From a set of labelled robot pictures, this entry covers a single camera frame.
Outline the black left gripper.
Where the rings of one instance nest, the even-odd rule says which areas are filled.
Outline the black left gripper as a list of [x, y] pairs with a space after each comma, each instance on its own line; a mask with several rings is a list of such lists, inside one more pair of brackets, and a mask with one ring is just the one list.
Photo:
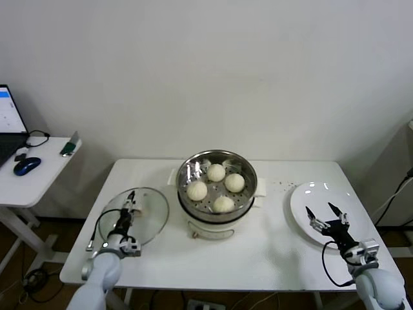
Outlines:
[[115, 226], [116, 234], [120, 234], [123, 237], [128, 236], [128, 230], [131, 224], [131, 214], [128, 210], [132, 210], [136, 203], [135, 195], [135, 191], [130, 191], [129, 195], [127, 196], [127, 201], [123, 204], [119, 219]]

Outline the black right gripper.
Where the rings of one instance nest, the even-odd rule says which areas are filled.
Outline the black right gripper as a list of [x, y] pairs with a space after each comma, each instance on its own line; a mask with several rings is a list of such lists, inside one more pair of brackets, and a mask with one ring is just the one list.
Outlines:
[[305, 206], [308, 219], [310, 220], [310, 226], [316, 231], [322, 231], [323, 236], [331, 237], [336, 242], [340, 251], [347, 251], [357, 246], [358, 242], [356, 242], [348, 233], [350, 225], [348, 224], [347, 213], [343, 213], [333, 203], [328, 202], [328, 206], [339, 218], [339, 220], [327, 221], [325, 223], [318, 220], [314, 213], [307, 206]]

